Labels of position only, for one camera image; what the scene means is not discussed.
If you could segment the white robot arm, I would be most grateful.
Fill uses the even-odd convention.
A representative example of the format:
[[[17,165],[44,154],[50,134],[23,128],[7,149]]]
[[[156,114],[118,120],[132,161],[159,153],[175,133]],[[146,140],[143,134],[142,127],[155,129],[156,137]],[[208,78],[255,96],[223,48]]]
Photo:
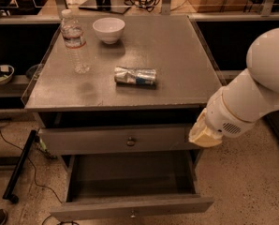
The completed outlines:
[[[255,39],[246,69],[219,88],[190,129],[189,141],[213,147],[225,137],[237,138],[268,113],[279,111],[279,28]]]

